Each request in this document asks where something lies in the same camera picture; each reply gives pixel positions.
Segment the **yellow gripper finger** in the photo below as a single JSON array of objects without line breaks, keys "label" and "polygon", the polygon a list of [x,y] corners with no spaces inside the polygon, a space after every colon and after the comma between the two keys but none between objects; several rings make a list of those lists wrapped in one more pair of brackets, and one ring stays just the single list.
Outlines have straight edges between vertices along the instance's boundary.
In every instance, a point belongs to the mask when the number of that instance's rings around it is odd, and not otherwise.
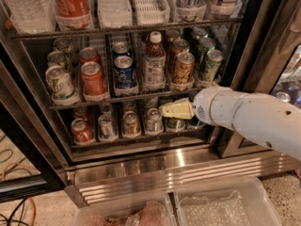
[{"label": "yellow gripper finger", "polygon": [[159,111],[163,117],[191,120],[195,113],[188,98],[182,98],[171,103],[159,106]]}]

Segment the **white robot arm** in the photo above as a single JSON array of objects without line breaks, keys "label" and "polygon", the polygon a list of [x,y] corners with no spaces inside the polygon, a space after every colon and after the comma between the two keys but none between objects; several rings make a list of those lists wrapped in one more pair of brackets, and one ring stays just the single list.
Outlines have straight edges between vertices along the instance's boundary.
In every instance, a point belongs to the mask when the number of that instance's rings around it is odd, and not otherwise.
[{"label": "white robot arm", "polygon": [[265,148],[301,159],[301,109],[264,93],[226,87],[202,89],[159,107],[162,116],[200,121],[230,129]]}]

